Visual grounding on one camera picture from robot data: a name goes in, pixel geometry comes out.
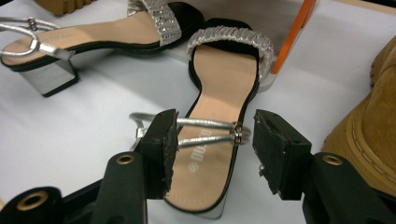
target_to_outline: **silver ankle strap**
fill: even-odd
[[[190,57],[195,47],[204,43],[215,42],[220,40],[231,40],[238,43],[247,44],[253,46],[259,50],[259,79],[262,81],[268,75],[273,58],[274,48],[271,40],[258,32],[251,31],[247,28],[236,28],[236,27],[209,27],[206,29],[198,30],[189,41],[187,46],[187,54]]]
[[[4,24],[4,22],[22,23],[21,26]],[[41,43],[34,33],[37,30],[50,31],[61,28],[60,26],[47,21],[36,20],[33,17],[29,18],[10,18],[0,17],[0,31],[11,31],[28,35],[32,38],[30,47],[25,52],[9,52],[0,50],[0,55],[8,57],[27,57],[36,52],[41,52],[54,58],[69,60],[75,52],[73,50],[60,49],[55,46]]]
[[[181,38],[181,29],[171,8],[164,0],[129,0],[128,16],[147,11],[155,21],[160,35],[160,46],[175,42]]]
[[[134,145],[131,147],[131,150],[134,150],[138,145],[139,141],[146,134],[148,128],[145,128],[143,125],[143,120],[145,121],[153,121],[155,115],[146,114],[146,113],[132,113],[129,116],[130,119],[133,119],[137,125],[136,129],[136,141]],[[208,137],[197,137],[191,139],[182,139],[178,141],[178,148],[183,147],[196,147],[201,145],[209,145],[216,143],[224,143],[229,142],[232,145],[239,146],[243,145],[248,141],[248,137],[250,136],[250,129],[242,126],[241,123],[227,123],[221,121],[215,121],[210,119],[182,119],[177,118],[177,125],[181,126],[194,126],[194,127],[206,127],[211,129],[220,129],[229,131],[230,134],[224,135],[215,135]]]

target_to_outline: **metallic block heel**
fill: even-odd
[[[73,65],[70,61],[64,60],[21,72],[21,75],[45,97],[49,97],[78,82],[78,75]]]

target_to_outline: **suede boot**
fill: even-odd
[[[373,90],[326,138],[374,189],[396,197],[396,36],[372,65]]]
[[[56,16],[62,16],[66,13],[72,13],[76,9],[89,5],[92,0],[35,0],[35,2],[52,12]]]

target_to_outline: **insole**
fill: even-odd
[[[256,59],[199,46],[193,62],[202,92],[190,118],[238,121],[241,108],[255,83]],[[184,127],[178,139],[227,133]],[[229,143],[182,148],[176,156],[167,201],[190,211],[202,211],[213,206],[226,185],[232,155],[233,145]]]
[[[118,42],[122,44],[151,44],[160,41],[153,19],[146,11],[131,17],[109,22],[67,27],[43,32],[37,35],[42,43],[61,49],[81,46],[92,42]],[[4,48],[11,52],[24,52],[29,49],[32,38],[19,39]],[[19,65],[43,57],[35,53],[29,57],[16,58],[3,56],[5,65]]]

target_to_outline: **gray surface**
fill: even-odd
[[[98,0],[55,18],[34,1],[15,0],[0,7],[0,14],[33,15],[67,26],[115,20],[126,14],[125,4]],[[322,0],[271,89],[249,104],[245,125],[253,127],[256,109],[273,111],[319,152],[332,128],[370,91],[370,64],[395,33],[394,15]],[[15,38],[1,35],[0,46]],[[67,195],[102,178],[108,159],[134,142],[131,112],[176,108],[184,115],[198,94],[187,65],[167,54],[132,58],[105,49],[78,55],[73,63],[81,81],[50,98],[0,65],[0,198],[5,202],[39,186],[56,186]],[[221,219],[149,201],[148,221],[304,223],[302,203],[273,196],[258,171],[251,146],[240,147]]]

